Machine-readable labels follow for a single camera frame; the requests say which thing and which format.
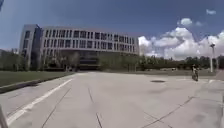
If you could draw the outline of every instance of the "white cloud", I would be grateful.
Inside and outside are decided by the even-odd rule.
[[[154,41],[154,45],[157,47],[169,47],[179,44],[179,40],[175,37],[164,37]]]
[[[156,53],[154,50],[150,53],[147,53],[146,56],[155,56],[155,57],[162,57],[160,53]]]
[[[139,37],[138,40],[140,55],[146,55],[147,53],[149,53],[152,49],[152,42],[146,39],[146,37],[144,36]]]
[[[177,24],[181,24],[183,26],[189,27],[192,25],[192,20],[190,18],[183,18],[177,22]]]
[[[210,56],[211,48],[210,44],[215,44],[215,56],[223,54],[224,49],[224,31],[217,36],[209,36],[208,38],[203,38],[200,41],[195,41],[192,33],[186,28],[179,28],[163,34],[160,39],[151,38],[146,39],[145,42],[150,42],[148,45],[148,51],[145,55],[155,55],[159,56],[161,53],[156,53],[152,47],[163,47],[165,58],[174,59],[184,59],[188,56]]]
[[[206,14],[208,14],[208,15],[215,15],[216,14],[216,11],[215,10],[209,10],[209,9],[207,9],[206,10]]]
[[[199,22],[199,21],[197,21],[197,22],[195,23],[195,25],[198,26],[198,27],[203,26],[203,24],[202,24],[201,22]]]

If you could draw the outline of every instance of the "grass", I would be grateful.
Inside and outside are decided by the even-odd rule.
[[[130,71],[130,72],[117,72],[117,73],[131,73],[131,74],[145,74],[145,75],[168,75],[168,76],[191,76],[192,71],[191,70],[176,70],[176,71],[161,71],[161,70],[151,70],[151,71]],[[211,73],[208,70],[199,70],[199,76],[203,77],[211,77],[216,75],[216,73]]]
[[[65,75],[73,74],[72,72],[8,72],[0,71],[0,86],[5,86],[9,84],[53,78],[62,77]]]

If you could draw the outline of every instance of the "pavement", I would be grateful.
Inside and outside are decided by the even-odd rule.
[[[215,78],[89,72],[1,94],[0,104],[9,128],[220,128],[223,92]]]

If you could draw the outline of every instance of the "modern building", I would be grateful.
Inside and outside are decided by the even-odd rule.
[[[97,58],[104,53],[139,54],[138,37],[71,27],[43,27],[25,25],[20,40],[20,51],[28,65],[40,64],[46,56],[58,52],[78,52],[80,61]]]

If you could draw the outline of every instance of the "person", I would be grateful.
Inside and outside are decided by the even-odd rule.
[[[195,65],[192,66],[192,72],[198,78],[198,70]]]

